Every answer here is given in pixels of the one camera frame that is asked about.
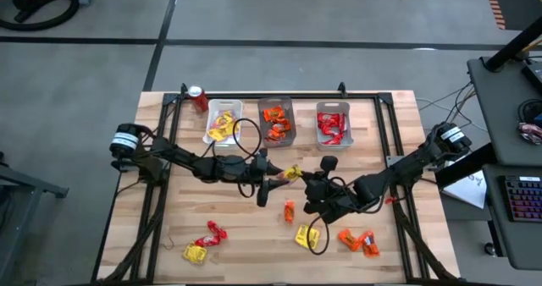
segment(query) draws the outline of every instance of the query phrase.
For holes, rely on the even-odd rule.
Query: black hose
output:
[[[56,0],[35,0],[31,2],[28,6],[26,6],[26,8],[24,8],[19,14],[17,14],[17,16],[15,16],[15,20],[19,23],[22,23],[30,16],[32,16],[32,14],[34,14],[37,10],[54,1]],[[74,17],[74,15],[77,13],[77,10],[79,10],[79,0],[69,0],[69,8],[64,13],[60,14],[54,19],[34,24],[15,24],[0,19],[0,27],[14,31],[46,30],[68,21],[69,19]]]

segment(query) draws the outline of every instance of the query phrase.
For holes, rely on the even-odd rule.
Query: black desk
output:
[[[542,100],[521,73],[525,64],[509,62],[499,73],[488,71],[480,59],[469,60],[467,66],[491,142],[438,172],[439,184],[452,184],[476,173],[485,163],[542,166],[542,148],[528,143],[517,131],[517,107],[528,99]]]
[[[524,270],[542,270],[542,223],[511,222],[503,202],[501,175],[522,175],[542,178],[542,168],[514,168],[488,164],[482,168],[488,185],[488,203],[495,225],[494,242],[497,255],[507,256],[512,267]]]
[[[542,96],[521,73],[524,63],[509,62],[499,73],[488,71],[480,59],[468,61],[467,66],[491,142],[439,171],[437,182],[444,187],[483,170],[492,218],[489,228],[497,255],[508,256],[516,269],[542,270],[542,223],[510,222],[496,180],[508,173],[542,177],[542,147],[528,143],[517,131],[517,107]]]

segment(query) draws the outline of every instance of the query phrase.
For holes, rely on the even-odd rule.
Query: desk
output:
[[[528,99],[542,97],[521,73],[525,67],[524,63],[510,61],[498,73],[488,71],[480,59],[469,60],[467,66],[491,142],[457,164],[438,172],[437,180],[439,185],[446,186],[481,170],[486,163],[490,164],[492,168],[484,168],[484,175],[488,185],[489,201],[494,205],[489,226],[495,248],[501,246],[506,248],[506,253],[502,255],[508,255],[513,267],[532,270],[535,264],[530,262],[533,257],[529,257],[529,253],[534,253],[536,249],[530,250],[526,247],[538,246],[537,240],[531,239],[529,235],[542,232],[542,225],[508,221],[507,215],[503,213],[505,205],[498,190],[499,185],[495,182],[495,173],[496,171],[500,171],[501,174],[506,174],[507,171],[512,174],[521,171],[534,173],[533,171],[536,171],[534,168],[540,167],[542,151],[525,141],[517,132],[517,107]],[[522,168],[513,169],[506,166]],[[538,265],[535,269],[542,270],[542,266]]]
[[[414,151],[425,139],[412,91],[393,92],[395,113],[400,126],[405,152]],[[141,95],[135,122],[149,128],[158,125],[163,93]],[[322,152],[316,149],[315,107],[318,100],[294,100],[297,137],[294,145],[270,149],[269,158],[281,167],[298,163],[307,171],[318,169],[323,155],[339,158],[332,173],[346,181],[363,173],[375,173],[384,168],[375,106],[368,100],[348,100],[351,104],[351,126],[354,146],[341,152]],[[258,120],[254,100],[244,101],[243,117]],[[207,115],[197,115],[191,103],[183,102],[177,133],[177,143],[185,149],[202,154],[207,145],[202,143]],[[250,149],[257,143],[257,133],[243,125],[241,144]],[[241,154],[236,150],[220,153]],[[135,182],[136,173],[127,173],[119,187]],[[301,182],[280,188],[269,194],[265,208],[256,206],[254,198],[239,195],[233,184],[203,184],[183,168],[173,167],[169,181],[167,203],[161,233],[164,244],[158,252],[155,283],[377,283],[404,282],[395,219],[391,206],[384,206],[375,215],[351,214],[332,224],[328,251],[313,256],[294,242],[294,234],[301,223],[310,223],[315,216],[302,211],[305,203]],[[119,264],[133,244],[145,185],[124,191],[116,200],[97,277],[104,278]],[[459,275],[445,215],[437,187],[420,182],[414,187],[422,234],[437,258],[454,275]],[[284,222],[282,213],[286,199],[296,202],[294,226]],[[205,265],[193,266],[181,254],[192,240],[209,234],[207,220],[224,226],[229,239],[220,246],[209,247]],[[323,232],[317,250],[324,245]],[[356,236],[372,229],[381,257],[366,258],[362,252],[352,253],[337,239],[337,234],[349,228]],[[412,242],[409,249],[413,251]],[[148,249],[143,253],[146,260]],[[412,264],[416,256],[411,252]]]
[[[542,226],[540,223],[513,223],[510,221],[508,209],[503,202],[502,184],[497,180],[501,175],[542,178],[542,169],[488,164],[484,165],[482,170],[488,185],[488,203],[491,205],[496,236],[498,237],[495,245],[497,255],[507,256],[510,264],[516,269],[542,270],[540,262],[542,247],[539,244]]]
[[[439,184],[454,183],[479,171],[485,163],[539,166],[542,151],[517,132],[517,107],[528,99],[542,99],[521,72],[525,64],[511,61],[498,73],[488,71],[480,59],[469,60],[467,66],[491,142],[437,173]]]

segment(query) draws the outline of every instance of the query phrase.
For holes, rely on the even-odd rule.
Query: white plastic bin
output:
[[[220,113],[223,111],[233,112],[236,119],[243,118],[243,102],[239,100],[228,100],[228,99],[209,101],[209,115],[207,117],[207,127],[205,128],[205,135],[203,136],[203,142],[207,144],[211,144],[211,142],[213,142],[213,138],[209,137],[209,135],[207,135],[207,132],[209,131],[209,129],[211,129],[211,125],[213,124],[214,120],[218,118]],[[239,128],[239,132],[235,136],[238,141],[241,141],[241,126]],[[215,144],[215,146],[234,146],[234,145],[235,145],[235,140],[234,140],[233,135],[223,141],[220,141],[220,142],[217,141],[217,143]]]

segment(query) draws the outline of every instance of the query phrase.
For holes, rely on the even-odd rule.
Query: candy wrapper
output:
[[[197,265],[203,264],[203,261],[205,261],[206,255],[207,255],[207,249],[194,245],[194,243],[188,244],[186,246],[185,252],[183,253],[183,257],[187,261],[197,264]]]
[[[337,237],[353,252],[358,251],[363,245],[363,241],[361,239],[356,239],[352,236],[350,229],[342,230]]]
[[[360,240],[363,242],[363,254],[365,254],[366,257],[380,256],[379,247],[374,241],[373,231],[367,231],[364,233],[360,237]]]
[[[222,229],[217,223],[214,221],[208,221],[207,227],[211,232],[214,233],[214,235],[207,235],[204,236],[194,242],[195,245],[200,247],[209,247],[214,245],[220,245],[221,239],[227,239],[228,234],[224,229]]]
[[[291,168],[287,168],[283,172],[279,173],[277,176],[279,180],[287,180],[288,184],[293,184],[303,176],[303,172],[297,164],[293,165]]]
[[[227,239],[228,234],[226,233],[226,230],[222,229],[217,223],[214,221],[208,221],[207,227],[211,232],[213,232],[215,235],[217,235],[220,239]]]
[[[307,231],[308,231],[308,226],[307,225],[299,226],[299,229],[297,229],[297,234],[296,234],[296,243],[308,249]],[[318,231],[315,228],[311,228],[311,234],[309,236],[309,242],[311,243],[311,248],[313,250],[316,249],[316,246],[318,245],[318,239],[319,238],[320,238],[320,231]]]
[[[278,142],[286,138],[286,132],[291,130],[291,125],[290,120],[285,118],[285,115],[285,110],[280,106],[263,110],[265,121],[273,124],[264,138],[266,141]]]
[[[294,222],[294,201],[287,201],[285,203],[285,221],[288,223]]]
[[[214,119],[211,129],[207,132],[209,137],[216,141],[222,141],[234,134],[234,124],[237,118],[231,111],[220,112],[218,117]],[[239,132],[241,124],[237,124],[235,132]]]
[[[197,239],[194,244],[200,247],[220,245],[220,237],[218,235],[207,235]]]
[[[322,144],[326,146],[339,145],[345,136],[346,115],[344,113],[318,113],[318,128],[324,135],[330,135],[331,139]]]

